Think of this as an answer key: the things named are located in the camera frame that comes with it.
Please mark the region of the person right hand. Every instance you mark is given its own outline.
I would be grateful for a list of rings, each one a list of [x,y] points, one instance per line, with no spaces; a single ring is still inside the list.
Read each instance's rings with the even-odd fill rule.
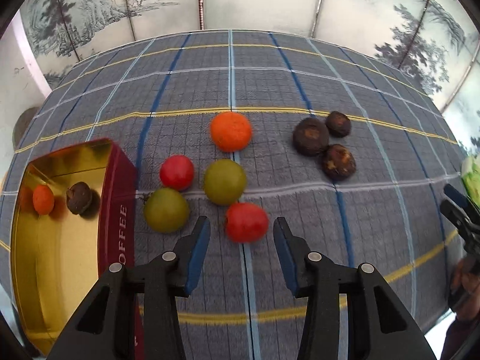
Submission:
[[[466,300],[453,308],[456,319],[465,323],[475,320],[479,314],[479,277],[469,271],[471,265],[472,258],[462,258],[452,272],[450,283],[451,291],[462,287],[467,293]]]

